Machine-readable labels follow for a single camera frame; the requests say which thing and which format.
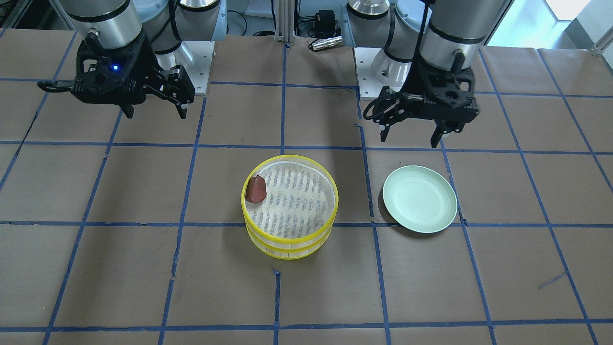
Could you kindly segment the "light green plate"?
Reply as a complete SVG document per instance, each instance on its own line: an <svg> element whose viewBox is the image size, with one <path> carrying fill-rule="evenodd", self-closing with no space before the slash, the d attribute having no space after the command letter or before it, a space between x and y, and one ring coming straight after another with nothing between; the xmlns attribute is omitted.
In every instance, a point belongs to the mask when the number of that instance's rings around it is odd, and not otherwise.
<svg viewBox="0 0 613 345"><path fill-rule="evenodd" d="M409 165L392 171L382 188L384 205L401 226L417 233L438 233L457 216L457 195L442 175Z"/></svg>

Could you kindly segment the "black box on table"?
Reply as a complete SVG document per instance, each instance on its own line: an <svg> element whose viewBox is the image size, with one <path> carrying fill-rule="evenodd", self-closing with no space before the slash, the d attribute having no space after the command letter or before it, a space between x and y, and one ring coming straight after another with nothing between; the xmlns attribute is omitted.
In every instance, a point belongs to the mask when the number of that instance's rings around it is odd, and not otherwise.
<svg viewBox="0 0 613 345"><path fill-rule="evenodd" d="M319 10L314 17L314 34L316 36L334 35L336 32L336 18L333 10Z"/></svg>

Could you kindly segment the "yellow steamer basket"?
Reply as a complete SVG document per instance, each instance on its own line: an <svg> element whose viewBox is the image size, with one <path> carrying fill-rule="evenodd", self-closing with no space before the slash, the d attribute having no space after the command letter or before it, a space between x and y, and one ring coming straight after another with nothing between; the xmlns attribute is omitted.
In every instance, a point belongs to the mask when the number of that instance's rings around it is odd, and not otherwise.
<svg viewBox="0 0 613 345"><path fill-rule="evenodd" d="M311 240L332 227L339 207L339 191L330 173L308 157L286 154L265 160L251 177L266 181L266 199L258 204L245 200L242 212L246 226L257 234L283 244Z"/></svg>
<svg viewBox="0 0 613 345"><path fill-rule="evenodd" d="M330 233L331 227L328 227L311 240L295 244L283 244L278 241L267 239L257 234L250 226L247 226L247 234L254 245L268 256L281 260L297 260L315 253L315 251L324 245Z"/></svg>

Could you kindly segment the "aluminium frame post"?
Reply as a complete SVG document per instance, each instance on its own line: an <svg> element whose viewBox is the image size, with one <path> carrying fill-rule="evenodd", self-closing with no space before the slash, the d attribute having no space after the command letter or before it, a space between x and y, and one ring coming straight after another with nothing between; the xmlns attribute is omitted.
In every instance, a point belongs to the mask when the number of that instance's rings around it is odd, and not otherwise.
<svg viewBox="0 0 613 345"><path fill-rule="evenodd" d="M274 39L277 42L294 45L297 2L297 0L272 0Z"/></svg>

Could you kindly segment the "brown bun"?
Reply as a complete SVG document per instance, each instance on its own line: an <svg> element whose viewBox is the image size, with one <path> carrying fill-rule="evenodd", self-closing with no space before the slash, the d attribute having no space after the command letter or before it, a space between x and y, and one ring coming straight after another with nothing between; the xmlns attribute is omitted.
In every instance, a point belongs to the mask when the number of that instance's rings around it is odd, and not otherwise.
<svg viewBox="0 0 613 345"><path fill-rule="evenodd" d="M250 177L245 188L245 200L248 203L258 204L263 202L266 196L267 187L265 179L259 174Z"/></svg>

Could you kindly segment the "silver metal connector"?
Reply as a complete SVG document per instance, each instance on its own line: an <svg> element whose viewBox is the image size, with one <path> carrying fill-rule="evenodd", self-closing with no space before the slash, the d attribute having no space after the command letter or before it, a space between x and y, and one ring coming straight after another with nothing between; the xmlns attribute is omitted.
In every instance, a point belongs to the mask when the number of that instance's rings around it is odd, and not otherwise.
<svg viewBox="0 0 613 345"><path fill-rule="evenodd" d="M340 46L344 46L343 38L341 36L319 38L308 44L308 49L311 52L322 52L324 50L335 49Z"/></svg>

